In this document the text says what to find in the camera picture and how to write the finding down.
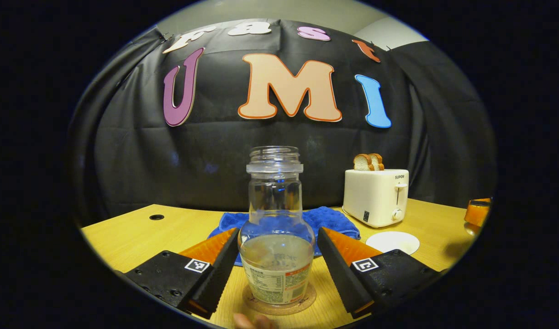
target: pink letter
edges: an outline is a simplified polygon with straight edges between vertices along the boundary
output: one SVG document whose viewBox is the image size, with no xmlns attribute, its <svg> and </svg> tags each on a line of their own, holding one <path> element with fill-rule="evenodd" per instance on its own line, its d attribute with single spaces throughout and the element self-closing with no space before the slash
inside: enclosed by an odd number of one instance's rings
<svg viewBox="0 0 559 329">
<path fill-rule="evenodd" d="M 194 104 L 194 87 L 196 85 L 196 68 L 198 58 L 204 52 L 204 48 L 198 48 L 184 60 L 186 75 L 184 76 L 184 94 L 179 106 L 174 105 L 174 82 L 180 66 L 177 66 L 164 78 L 164 118 L 172 126 L 179 126 L 188 119 L 192 104 Z"/>
<path fill-rule="evenodd" d="M 326 32 L 315 27 L 299 27 L 298 31 L 298 35 L 301 37 L 305 37 L 306 39 L 315 39 L 321 41 L 330 40 L 330 37 L 326 35 Z"/>
</svg>

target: toast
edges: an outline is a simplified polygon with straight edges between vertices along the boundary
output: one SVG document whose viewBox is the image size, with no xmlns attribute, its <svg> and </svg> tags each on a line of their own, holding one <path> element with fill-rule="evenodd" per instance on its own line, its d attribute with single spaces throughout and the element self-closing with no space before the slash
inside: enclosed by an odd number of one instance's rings
<svg viewBox="0 0 559 329">
<path fill-rule="evenodd" d="M 366 154 L 357 154 L 354 157 L 354 170 L 374 171 L 375 167 L 371 158 Z"/>
<path fill-rule="evenodd" d="M 369 154 L 371 158 L 371 164 L 375 168 L 375 170 L 385 170 L 385 166 L 383 165 L 383 158 L 376 153 Z"/>
</svg>

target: white paper disc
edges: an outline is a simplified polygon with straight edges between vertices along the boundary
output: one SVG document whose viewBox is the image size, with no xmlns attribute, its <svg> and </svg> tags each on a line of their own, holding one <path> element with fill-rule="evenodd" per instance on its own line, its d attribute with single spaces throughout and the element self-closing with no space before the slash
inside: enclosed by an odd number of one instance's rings
<svg viewBox="0 0 559 329">
<path fill-rule="evenodd" d="M 405 232 L 381 232 L 371 235 L 367 242 L 367 246 L 371 246 L 380 252 L 388 252 L 399 249 L 408 255 L 413 254 L 420 247 L 420 241 L 413 235 Z"/>
</svg>

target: wall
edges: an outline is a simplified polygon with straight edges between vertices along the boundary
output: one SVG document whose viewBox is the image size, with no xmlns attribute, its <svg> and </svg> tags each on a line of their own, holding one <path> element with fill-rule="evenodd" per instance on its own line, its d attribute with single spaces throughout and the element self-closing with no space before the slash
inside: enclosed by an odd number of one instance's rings
<svg viewBox="0 0 559 329">
<path fill-rule="evenodd" d="M 427 41 L 419 32 L 393 17 L 384 17 L 374 21 L 355 33 L 354 36 L 373 42 L 375 46 L 383 50 L 413 42 Z"/>
<path fill-rule="evenodd" d="M 204 0 L 158 23 L 162 33 L 182 34 L 198 27 L 248 18 L 305 21 L 352 35 L 387 17 L 386 13 L 354 0 Z"/>
</svg>

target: letter i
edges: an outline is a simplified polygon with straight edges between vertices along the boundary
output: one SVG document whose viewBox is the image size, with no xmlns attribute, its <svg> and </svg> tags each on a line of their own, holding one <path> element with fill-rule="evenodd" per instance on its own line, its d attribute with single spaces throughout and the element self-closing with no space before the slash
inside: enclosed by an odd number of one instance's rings
<svg viewBox="0 0 559 329">
<path fill-rule="evenodd" d="M 369 107 L 369 114 L 365 116 L 367 123 L 373 127 L 391 127 L 391 120 L 387 117 L 379 92 L 381 85 L 375 79 L 361 74 L 355 75 L 355 79 L 363 86 L 365 98 L 367 98 L 367 106 Z"/>
</svg>

